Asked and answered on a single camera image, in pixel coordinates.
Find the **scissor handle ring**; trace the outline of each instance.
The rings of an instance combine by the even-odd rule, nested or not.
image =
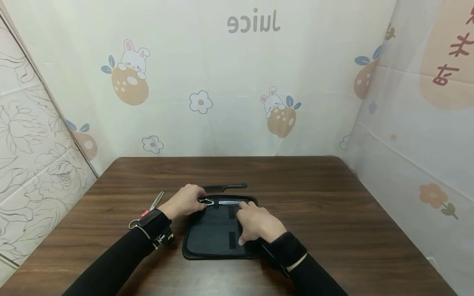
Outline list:
[[[140,221],[140,219],[134,219],[134,220],[130,221],[130,223],[128,223],[128,228],[129,229],[135,228],[138,224],[138,221]]]

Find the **black pouch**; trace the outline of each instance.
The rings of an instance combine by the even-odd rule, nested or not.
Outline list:
[[[251,196],[208,195],[214,205],[191,215],[182,254],[187,259],[257,259],[260,257],[260,242],[247,242],[239,246],[242,226],[237,220],[238,205],[219,205],[219,201],[257,200]]]

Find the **black wristband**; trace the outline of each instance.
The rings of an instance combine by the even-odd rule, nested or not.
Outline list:
[[[283,233],[267,249],[285,268],[298,262],[308,252],[291,232]]]
[[[140,219],[138,225],[148,233],[151,241],[154,242],[159,236],[163,235],[163,232],[171,225],[171,220],[160,210],[155,209]]]

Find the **chinese characters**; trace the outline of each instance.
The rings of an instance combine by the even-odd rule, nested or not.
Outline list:
[[[466,25],[469,23],[474,24],[474,7],[471,9],[471,17],[467,20]],[[460,55],[469,55],[469,52],[464,49],[465,45],[473,45],[474,39],[469,40],[469,35],[471,32],[466,33],[466,35],[462,36],[459,35],[457,39],[460,41],[459,43],[453,43],[450,45],[452,48],[457,48],[456,50],[448,53],[448,55],[453,56],[454,58],[459,57]],[[437,68],[439,70],[438,75],[433,79],[433,83],[439,86],[445,86],[449,82],[449,76],[453,75],[453,72],[457,72],[460,68],[449,67],[446,63],[444,66],[439,66]]]

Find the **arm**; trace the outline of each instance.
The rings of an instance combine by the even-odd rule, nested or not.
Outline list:
[[[206,205],[199,203],[197,197],[205,195],[201,187],[186,185],[158,208],[166,217],[158,219],[158,216],[143,229],[151,237],[156,237],[174,218],[203,210]],[[154,249],[145,233],[137,227],[133,228],[92,263],[63,296],[116,295],[138,264]]]
[[[301,295],[347,296],[337,282],[307,253],[306,248],[284,225],[265,208],[255,203],[240,204],[237,219],[243,232],[239,245],[258,238],[270,245],[268,251],[286,267],[295,288]]]

